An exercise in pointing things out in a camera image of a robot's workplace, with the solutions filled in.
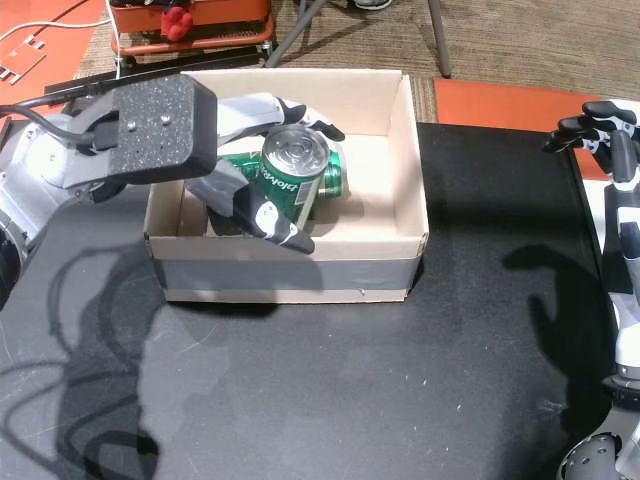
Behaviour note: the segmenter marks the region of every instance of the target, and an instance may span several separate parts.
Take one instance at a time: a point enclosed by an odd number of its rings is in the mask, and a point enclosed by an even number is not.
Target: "cardboard box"
[[[256,92],[312,105],[347,134],[350,194],[322,200],[306,256],[217,237],[182,182],[153,185],[145,238],[169,301],[403,301],[428,237],[409,78],[389,70],[241,69],[190,73],[219,98]]]

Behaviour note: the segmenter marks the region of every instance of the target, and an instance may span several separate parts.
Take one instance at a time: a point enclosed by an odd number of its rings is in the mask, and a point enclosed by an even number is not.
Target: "robotic finger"
[[[187,180],[185,185],[205,205],[250,235],[298,252],[313,253],[315,246],[309,235],[299,230],[228,160],[219,160],[209,175]]]

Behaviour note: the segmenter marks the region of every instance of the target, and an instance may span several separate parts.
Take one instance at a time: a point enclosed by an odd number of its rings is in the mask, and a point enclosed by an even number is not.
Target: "carpet floor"
[[[396,68],[411,74],[418,120],[435,119],[437,52],[427,0],[375,13],[333,0],[283,67]],[[454,78],[640,99],[640,2],[443,0]],[[279,38],[293,0],[273,0]],[[96,30],[77,77],[113,69],[110,27]]]

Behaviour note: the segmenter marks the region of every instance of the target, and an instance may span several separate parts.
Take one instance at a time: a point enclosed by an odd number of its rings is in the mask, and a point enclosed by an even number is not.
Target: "cart wheel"
[[[273,51],[278,48],[278,44],[271,40],[265,40],[258,46],[258,48],[260,49],[263,58],[267,60],[271,56]]]
[[[132,57],[132,56],[120,57],[116,55],[114,57],[114,61],[115,61],[116,67],[118,66],[118,64],[120,65],[120,75],[126,75],[127,73],[130,73],[136,66],[136,59],[135,57]]]

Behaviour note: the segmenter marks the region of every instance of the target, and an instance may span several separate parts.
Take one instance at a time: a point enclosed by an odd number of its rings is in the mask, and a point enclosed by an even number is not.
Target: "white robotic arm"
[[[615,241],[626,268],[603,267],[603,279],[618,320],[617,372],[605,379],[612,408],[592,436],[576,445],[562,462],[559,480],[640,479],[640,103],[589,102],[584,114],[563,119],[545,148],[585,148],[609,175],[614,187]],[[608,282],[613,276],[626,282]]]
[[[0,131],[0,309],[59,209],[108,200],[127,184],[185,180],[245,232],[311,253],[311,238],[239,170],[218,162],[217,147],[287,124],[344,139],[305,105],[269,93],[218,100],[185,75],[115,88],[76,116],[44,118],[24,105],[0,105],[0,117],[9,113],[33,122]]]

